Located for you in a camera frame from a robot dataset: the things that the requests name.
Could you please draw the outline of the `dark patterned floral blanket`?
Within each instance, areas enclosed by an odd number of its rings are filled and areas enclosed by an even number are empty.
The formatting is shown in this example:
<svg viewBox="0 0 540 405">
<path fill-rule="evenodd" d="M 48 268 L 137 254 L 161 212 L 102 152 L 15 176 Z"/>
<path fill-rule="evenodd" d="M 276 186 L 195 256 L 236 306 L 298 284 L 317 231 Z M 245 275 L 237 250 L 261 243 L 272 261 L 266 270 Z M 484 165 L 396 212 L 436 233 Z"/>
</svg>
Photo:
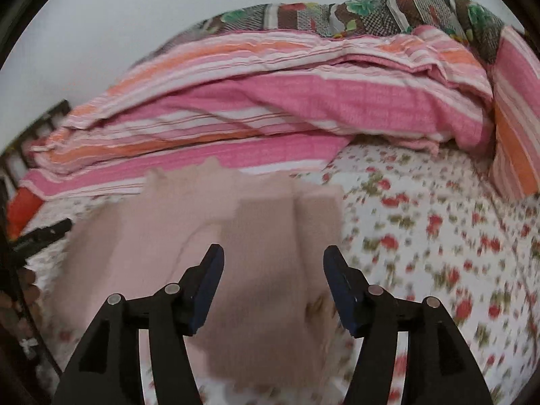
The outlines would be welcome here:
<svg viewBox="0 0 540 405">
<path fill-rule="evenodd" d="M 348 0 L 343 3 L 265 4 L 224 12 L 167 40 L 137 64 L 173 47 L 234 31 L 300 30 L 320 37 L 390 37 L 433 26 L 459 41 L 484 62 L 496 58 L 504 21 L 471 0 Z"/>
</svg>

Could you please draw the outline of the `pink knit sweater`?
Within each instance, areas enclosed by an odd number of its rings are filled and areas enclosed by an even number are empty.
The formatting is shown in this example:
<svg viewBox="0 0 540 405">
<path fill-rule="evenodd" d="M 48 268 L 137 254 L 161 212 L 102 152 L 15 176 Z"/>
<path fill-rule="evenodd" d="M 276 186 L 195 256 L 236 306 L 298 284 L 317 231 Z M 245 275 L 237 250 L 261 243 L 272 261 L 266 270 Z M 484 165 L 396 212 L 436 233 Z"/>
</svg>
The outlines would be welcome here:
<svg viewBox="0 0 540 405">
<path fill-rule="evenodd" d="M 106 298 L 146 299 L 198 378 L 316 388 L 335 321 L 323 254 L 342 239 L 338 185 L 210 160 L 151 171 L 142 192 L 77 222 L 51 307 L 76 333 Z"/>
</svg>

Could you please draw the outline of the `red embroidered pillow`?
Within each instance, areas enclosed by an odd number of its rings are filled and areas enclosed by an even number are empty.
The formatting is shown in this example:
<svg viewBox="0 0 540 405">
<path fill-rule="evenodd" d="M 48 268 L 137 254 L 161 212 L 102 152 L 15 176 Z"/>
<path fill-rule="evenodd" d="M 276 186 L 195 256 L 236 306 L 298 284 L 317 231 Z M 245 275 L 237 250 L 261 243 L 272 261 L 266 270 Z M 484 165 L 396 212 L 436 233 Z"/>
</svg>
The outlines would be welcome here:
<svg viewBox="0 0 540 405">
<path fill-rule="evenodd" d="M 7 205 L 6 234 L 9 240 L 15 240 L 21 235 L 43 204 L 44 201 L 28 188 L 18 189 Z"/>
</svg>

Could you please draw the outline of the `pink orange striped quilt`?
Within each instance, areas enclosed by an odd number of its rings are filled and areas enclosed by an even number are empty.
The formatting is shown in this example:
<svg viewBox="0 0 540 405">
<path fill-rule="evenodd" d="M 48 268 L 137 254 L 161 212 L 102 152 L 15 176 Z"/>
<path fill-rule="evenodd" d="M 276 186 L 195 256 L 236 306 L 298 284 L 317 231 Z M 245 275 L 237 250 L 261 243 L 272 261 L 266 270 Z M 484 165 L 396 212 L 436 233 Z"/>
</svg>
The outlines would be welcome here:
<svg viewBox="0 0 540 405">
<path fill-rule="evenodd" d="M 355 135 L 491 157 L 506 199 L 539 190 L 539 61 L 510 27 L 493 66 L 443 31 L 324 38 L 240 31 L 130 69 L 33 143 L 42 199 L 131 193 L 152 167 L 208 157 L 252 172 L 321 169 Z"/>
</svg>

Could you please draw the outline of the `dark wooden headboard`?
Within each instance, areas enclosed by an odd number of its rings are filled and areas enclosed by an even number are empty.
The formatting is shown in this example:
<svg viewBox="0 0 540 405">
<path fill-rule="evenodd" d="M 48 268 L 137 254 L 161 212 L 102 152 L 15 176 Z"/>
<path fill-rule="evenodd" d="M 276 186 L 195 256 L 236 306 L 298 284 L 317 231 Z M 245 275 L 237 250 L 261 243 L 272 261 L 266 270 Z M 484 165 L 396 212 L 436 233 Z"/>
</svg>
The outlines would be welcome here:
<svg viewBox="0 0 540 405">
<path fill-rule="evenodd" d="M 67 100 L 62 100 L 40 115 L 1 152 L 1 199 L 8 202 L 17 192 L 20 181 L 36 166 L 30 146 L 38 143 L 59 128 L 71 111 Z"/>
</svg>

